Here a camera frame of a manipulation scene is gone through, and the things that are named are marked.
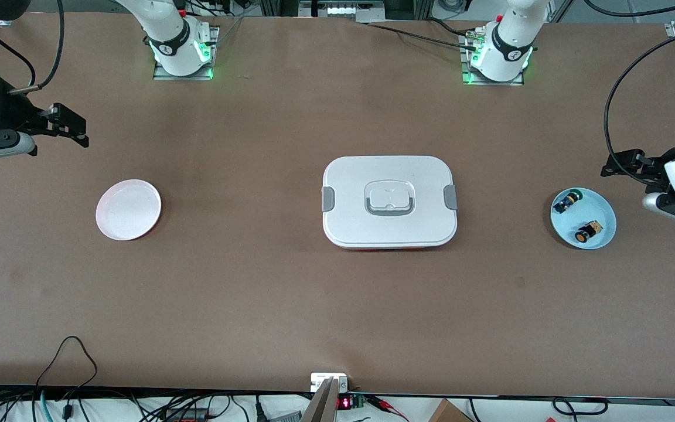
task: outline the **tabletop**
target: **tabletop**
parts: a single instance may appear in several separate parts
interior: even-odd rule
[[[455,48],[343,19],[244,18],[204,82],[153,81],[132,16],[68,13],[66,28],[30,98],[80,113],[91,146],[38,137],[36,158],[0,159],[0,383],[34,382],[76,334],[94,385],[305,390],[340,371],[384,393],[675,397],[675,222],[642,208],[641,185],[599,176],[608,91],[662,26],[547,24],[520,87],[464,86]],[[38,79],[57,34],[53,14],[0,31]],[[1,48],[0,73],[27,80]],[[675,44],[622,83],[611,131],[616,150],[675,147]],[[450,167],[455,237],[330,243],[327,164],[395,154]],[[158,188],[160,222],[109,240],[97,201],[133,178]],[[573,186],[616,211],[607,247],[549,229]],[[90,373],[72,345],[43,382]]]

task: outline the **white plastic container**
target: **white plastic container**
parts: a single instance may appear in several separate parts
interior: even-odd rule
[[[322,225],[346,249],[426,248],[458,228],[452,172],[428,155],[341,157],[322,181]]]

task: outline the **white bracket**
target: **white bracket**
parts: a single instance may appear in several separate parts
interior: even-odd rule
[[[311,372],[311,393],[316,393],[322,382],[334,377],[337,379],[337,385],[340,387],[340,394],[348,392],[348,376],[341,372]]]

